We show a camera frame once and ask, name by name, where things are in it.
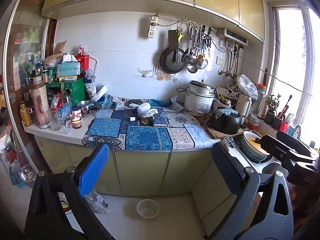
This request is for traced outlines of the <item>dark glass bottle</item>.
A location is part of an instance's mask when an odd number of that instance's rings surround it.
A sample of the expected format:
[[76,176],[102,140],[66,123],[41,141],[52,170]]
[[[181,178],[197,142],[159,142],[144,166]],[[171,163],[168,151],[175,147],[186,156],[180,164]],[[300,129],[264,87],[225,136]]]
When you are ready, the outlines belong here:
[[146,118],[147,124],[148,124],[149,126],[154,126],[156,119],[157,119],[157,114],[154,114],[154,115],[152,115],[152,116],[147,117],[147,118]]

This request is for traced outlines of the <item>clear plastic dome lid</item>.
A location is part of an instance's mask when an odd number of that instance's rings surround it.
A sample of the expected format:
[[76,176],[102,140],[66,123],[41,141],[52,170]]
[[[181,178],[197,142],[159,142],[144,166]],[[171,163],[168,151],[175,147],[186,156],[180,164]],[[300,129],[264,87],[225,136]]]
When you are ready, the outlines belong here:
[[168,119],[168,118],[170,118],[170,115],[171,115],[171,113],[170,112],[162,112],[161,114],[160,114],[160,117],[161,118],[166,118],[166,119]]

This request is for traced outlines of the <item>white plastic trash bucket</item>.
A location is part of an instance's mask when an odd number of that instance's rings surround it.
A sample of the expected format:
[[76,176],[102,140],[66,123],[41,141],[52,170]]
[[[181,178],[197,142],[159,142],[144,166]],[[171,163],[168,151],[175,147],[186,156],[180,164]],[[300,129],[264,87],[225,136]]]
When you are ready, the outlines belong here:
[[152,199],[143,199],[136,206],[137,213],[144,219],[155,218],[160,211],[159,204]]

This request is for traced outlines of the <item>green bowl yellow lid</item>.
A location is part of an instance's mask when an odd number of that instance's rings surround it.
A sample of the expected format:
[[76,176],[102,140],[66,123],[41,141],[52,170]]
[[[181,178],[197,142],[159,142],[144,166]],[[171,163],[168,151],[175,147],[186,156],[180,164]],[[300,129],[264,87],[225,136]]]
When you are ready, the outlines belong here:
[[245,131],[240,141],[240,148],[245,156],[252,162],[260,163],[264,161],[270,154],[261,148],[258,135],[250,131]]

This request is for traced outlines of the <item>black pot with cloth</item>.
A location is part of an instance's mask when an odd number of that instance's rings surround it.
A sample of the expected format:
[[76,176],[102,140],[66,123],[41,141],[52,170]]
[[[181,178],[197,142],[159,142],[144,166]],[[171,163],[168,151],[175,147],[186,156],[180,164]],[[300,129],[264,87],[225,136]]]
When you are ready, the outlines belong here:
[[208,127],[228,135],[234,135],[240,129],[242,117],[238,111],[228,107],[217,107],[206,121]]

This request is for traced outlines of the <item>potted green plant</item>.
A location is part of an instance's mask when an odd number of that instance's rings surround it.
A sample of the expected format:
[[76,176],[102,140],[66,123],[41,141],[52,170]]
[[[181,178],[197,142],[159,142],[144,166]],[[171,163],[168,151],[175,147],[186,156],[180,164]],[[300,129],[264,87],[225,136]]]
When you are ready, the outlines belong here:
[[267,104],[267,112],[264,118],[264,122],[268,125],[271,125],[274,117],[276,115],[276,111],[280,104],[280,94],[277,95],[268,95],[266,97],[266,104]]

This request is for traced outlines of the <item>patterned blue patchwork cloth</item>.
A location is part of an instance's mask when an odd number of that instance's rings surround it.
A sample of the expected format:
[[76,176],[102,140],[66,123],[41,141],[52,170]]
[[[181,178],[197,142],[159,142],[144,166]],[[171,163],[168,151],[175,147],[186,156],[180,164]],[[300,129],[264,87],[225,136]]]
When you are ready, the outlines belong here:
[[[151,109],[140,118],[137,107],[145,102]],[[161,101],[105,94],[98,104],[82,137],[83,145],[88,147],[105,143],[113,150],[168,151],[210,148],[218,142],[175,98]],[[170,118],[161,118],[162,112],[170,112]],[[149,126],[146,118],[154,114],[157,114],[155,125]]]

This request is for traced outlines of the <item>white rice cooker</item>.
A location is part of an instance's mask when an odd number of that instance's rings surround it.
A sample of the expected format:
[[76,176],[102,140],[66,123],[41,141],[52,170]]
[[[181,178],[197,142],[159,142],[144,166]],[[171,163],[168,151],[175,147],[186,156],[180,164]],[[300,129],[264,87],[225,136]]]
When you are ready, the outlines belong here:
[[206,84],[204,80],[191,80],[185,89],[185,109],[193,116],[208,114],[215,98],[214,92],[214,87]]

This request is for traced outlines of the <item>white kettle with bag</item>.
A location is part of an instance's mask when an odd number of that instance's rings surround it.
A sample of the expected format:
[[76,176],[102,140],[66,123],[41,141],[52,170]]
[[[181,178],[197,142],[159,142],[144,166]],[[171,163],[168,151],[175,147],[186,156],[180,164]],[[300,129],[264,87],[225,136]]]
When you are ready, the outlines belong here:
[[251,111],[252,101],[258,99],[258,91],[255,84],[244,74],[237,76],[236,87],[239,96],[235,110],[241,115],[241,124],[243,125]]

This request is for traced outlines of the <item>green metal box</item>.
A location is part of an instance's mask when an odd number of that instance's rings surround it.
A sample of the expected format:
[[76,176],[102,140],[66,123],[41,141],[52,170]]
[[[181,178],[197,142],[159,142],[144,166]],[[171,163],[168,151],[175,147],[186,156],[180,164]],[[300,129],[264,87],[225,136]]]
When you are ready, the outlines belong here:
[[88,97],[84,78],[69,82],[53,81],[46,83],[46,87],[47,91],[52,91],[53,93],[60,92],[62,95],[70,96],[73,107],[80,101],[85,101]]

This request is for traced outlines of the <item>pink thermos flask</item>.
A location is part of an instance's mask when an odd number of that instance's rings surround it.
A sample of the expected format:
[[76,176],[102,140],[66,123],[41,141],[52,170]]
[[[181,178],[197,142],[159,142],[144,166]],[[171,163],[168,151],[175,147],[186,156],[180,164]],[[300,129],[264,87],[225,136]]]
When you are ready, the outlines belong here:
[[34,107],[35,122],[40,129],[50,127],[50,110],[47,98],[47,89],[41,76],[33,77],[30,87],[30,96]]

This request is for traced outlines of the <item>red tin can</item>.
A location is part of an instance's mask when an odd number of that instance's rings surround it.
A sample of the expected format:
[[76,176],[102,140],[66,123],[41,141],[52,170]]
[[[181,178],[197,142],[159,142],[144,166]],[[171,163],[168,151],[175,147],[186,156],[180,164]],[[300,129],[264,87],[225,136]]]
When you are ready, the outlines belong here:
[[78,45],[75,58],[80,62],[80,67],[83,71],[89,69],[89,55],[85,52],[85,46],[83,44]]

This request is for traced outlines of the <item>black wok hanging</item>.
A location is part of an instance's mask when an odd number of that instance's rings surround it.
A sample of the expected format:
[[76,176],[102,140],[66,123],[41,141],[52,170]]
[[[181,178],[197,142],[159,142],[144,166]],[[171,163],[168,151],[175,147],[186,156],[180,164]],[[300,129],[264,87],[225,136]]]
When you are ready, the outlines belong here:
[[161,68],[169,74],[179,73],[184,67],[185,63],[182,61],[184,51],[180,48],[178,50],[179,62],[176,62],[176,51],[174,49],[165,49],[159,59]]

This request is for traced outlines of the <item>upper yellow cabinets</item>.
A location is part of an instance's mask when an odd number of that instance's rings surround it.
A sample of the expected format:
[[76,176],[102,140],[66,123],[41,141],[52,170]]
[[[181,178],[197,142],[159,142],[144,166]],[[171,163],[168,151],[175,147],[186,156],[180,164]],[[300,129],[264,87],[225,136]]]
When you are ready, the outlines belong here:
[[60,20],[107,11],[139,11],[227,28],[251,42],[264,42],[263,0],[46,0],[42,15]]

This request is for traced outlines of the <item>white power strip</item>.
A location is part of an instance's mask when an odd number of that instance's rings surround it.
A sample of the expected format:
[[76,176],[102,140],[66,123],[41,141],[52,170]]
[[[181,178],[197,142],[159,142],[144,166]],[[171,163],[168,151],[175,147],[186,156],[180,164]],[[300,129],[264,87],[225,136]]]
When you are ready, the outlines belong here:
[[147,35],[148,38],[154,38],[157,25],[158,25],[158,16],[153,15],[150,18],[150,24],[149,24],[148,35]]

